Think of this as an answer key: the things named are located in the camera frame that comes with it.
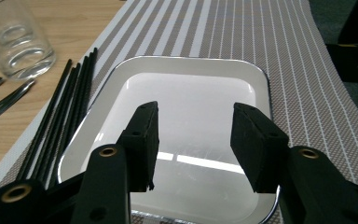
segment clear glass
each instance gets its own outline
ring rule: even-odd
[[[12,79],[37,77],[56,56],[31,10],[21,0],[0,0],[0,71]]]

